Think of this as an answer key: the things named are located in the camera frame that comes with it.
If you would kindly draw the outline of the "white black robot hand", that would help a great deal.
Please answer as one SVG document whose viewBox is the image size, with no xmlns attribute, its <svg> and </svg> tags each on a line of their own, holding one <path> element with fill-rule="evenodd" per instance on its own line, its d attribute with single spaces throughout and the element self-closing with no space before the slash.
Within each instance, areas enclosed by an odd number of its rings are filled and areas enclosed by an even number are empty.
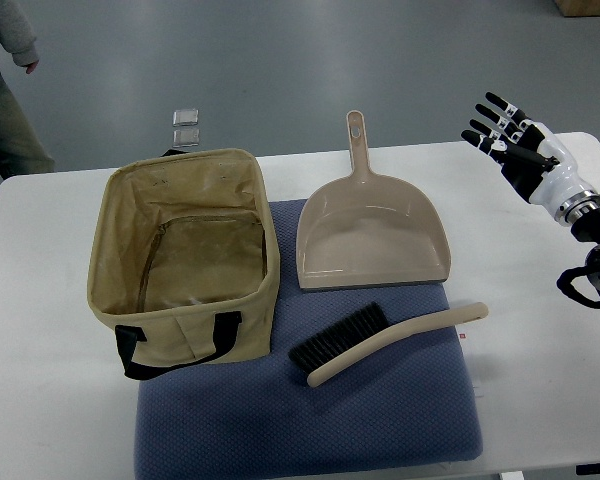
<svg viewBox="0 0 600 480">
<path fill-rule="evenodd" d="M 502 176 L 527 203 L 543 207 L 562 225 L 572 225 L 600 206 L 600 194 L 578 173 L 573 154 L 543 123 L 488 92 L 475 106 L 461 137 L 500 166 Z"/>
</svg>

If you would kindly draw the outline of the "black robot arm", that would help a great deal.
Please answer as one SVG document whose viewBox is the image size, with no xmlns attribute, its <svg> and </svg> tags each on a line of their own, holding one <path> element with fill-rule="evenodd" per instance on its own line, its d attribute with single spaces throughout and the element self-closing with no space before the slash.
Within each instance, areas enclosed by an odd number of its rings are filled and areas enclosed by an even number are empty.
<svg viewBox="0 0 600 480">
<path fill-rule="evenodd" d="M 566 221 L 573 237 L 581 243 L 594 243 L 582 266 L 565 270 L 556 285 L 563 295 L 594 310 L 600 310 L 600 194 L 587 195 L 566 211 Z M 574 285 L 577 278 L 586 278 L 598 300 L 591 299 Z"/>
</svg>

